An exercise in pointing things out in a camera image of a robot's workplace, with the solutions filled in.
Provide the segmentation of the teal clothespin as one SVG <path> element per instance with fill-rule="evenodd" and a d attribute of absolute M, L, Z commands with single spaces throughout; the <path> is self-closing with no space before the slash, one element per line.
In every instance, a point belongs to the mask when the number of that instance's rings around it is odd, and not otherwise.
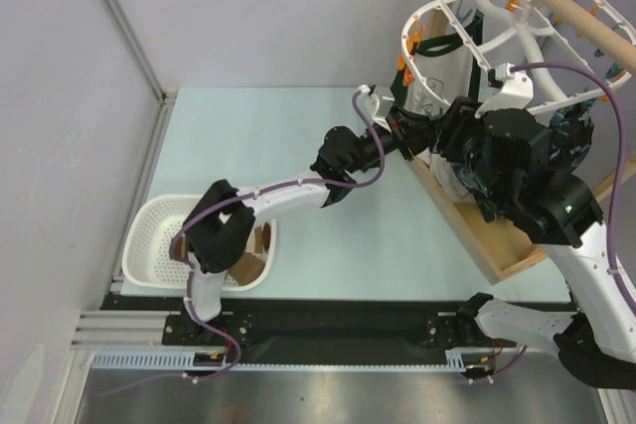
<path fill-rule="evenodd" d="M 427 108 L 424 111 L 425 116 L 431 121 L 437 121 L 444 115 L 444 110 L 442 108 Z"/>

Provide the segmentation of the white round clip hanger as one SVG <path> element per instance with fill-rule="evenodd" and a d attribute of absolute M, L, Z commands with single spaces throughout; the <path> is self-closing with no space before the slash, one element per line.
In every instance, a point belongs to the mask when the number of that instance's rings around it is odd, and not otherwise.
<path fill-rule="evenodd" d="M 530 63 L 542 63 L 545 60 L 540 47 L 542 39 L 554 41 L 577 66 L 593 72 L 589 62 L 557 29 L 557 21 L 563 19 L 557 14 L 548 17 L 548 7 L 539 0 L 468 0 L 490 25 L 498 28 L 497 34 L 482 44 L 477 43 L 474 35 L 468 32 L 468 27 L 452 10 L 453 6 L 464 1 L 466 0 L 433 0 L 413 12 L 402 28 L 400 54 L 404 56 L 413 75 L 413 82 L 418 83 L 434 103 L 440 106 L 448 104 L 428 88 L 427 79 L 421 75 L 414 62 L 417 54 L 424 56 L 424 53 L 418 51 L 423 47 L 425 31 L 420 20 L 427 14 L 442 16 L 447 27 L 458 37 L 459 46 L 464 46 L 471 52 L 475 65 L 483 73 L 504 63 L 514 64 L 520 58 Z M 635 45 L 635 27 L 622 14 L 606 0 L 587 1 L 592 4 L 588 12 L 593 17 L 597 18 L 598 13 L 603 13 L 611 21 L 610 29 Z"/>

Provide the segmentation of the brown socks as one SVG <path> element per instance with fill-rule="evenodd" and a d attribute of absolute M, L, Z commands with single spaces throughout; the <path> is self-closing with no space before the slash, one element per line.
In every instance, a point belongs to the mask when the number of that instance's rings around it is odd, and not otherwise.
<path fill-rule="evenodd" d="M 266 277 L 271 267 L 274 233 L 274 221 L 266 222 L 250 233 L 242 256 L 226 273 L 224 291 L 245 291 Z"/>

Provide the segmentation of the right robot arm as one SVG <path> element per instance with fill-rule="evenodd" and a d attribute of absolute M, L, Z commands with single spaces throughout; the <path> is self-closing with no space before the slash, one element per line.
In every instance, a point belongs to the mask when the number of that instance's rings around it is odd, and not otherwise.
<path fill-rule="evenodd" d="M 474 295 L 458 321 L 470 346 L 502 339 L 558 358 L 594 388 L 635 388 L 635 288 L 611 260 L 609 225 L 590 187 L 556 157 L 554 131 L 525 109 L 481 113 L 458 97 L 434 123 L 432 152 L 468 171 L 483 212 L 510 221 L 556 265 L 575 313 L 550 313 Z"/>

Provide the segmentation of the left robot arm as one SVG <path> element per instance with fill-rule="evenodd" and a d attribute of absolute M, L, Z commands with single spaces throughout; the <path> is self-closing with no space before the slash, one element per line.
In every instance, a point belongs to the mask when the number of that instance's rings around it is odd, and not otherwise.
<path fill-rule="evenodd" d="M 395 106 L 387 126 L 366 126 L 362 135 L 345 126 L 330 129 L 315 162 L 292 179 L 243 189 L 219 180 L 202 195 L 169 248 L 172 259 L 190 268 L 184 299 L 189 316 L 183 329 L 194 343 L 206 345 L 217 337 L 225 277 L 243 256 L 255 228 L 291 213 L 336 204 L 361 186 L 354 173 L 382 174 L 388 154 L 419 154 L 435 130 L 433 119 Z"/>

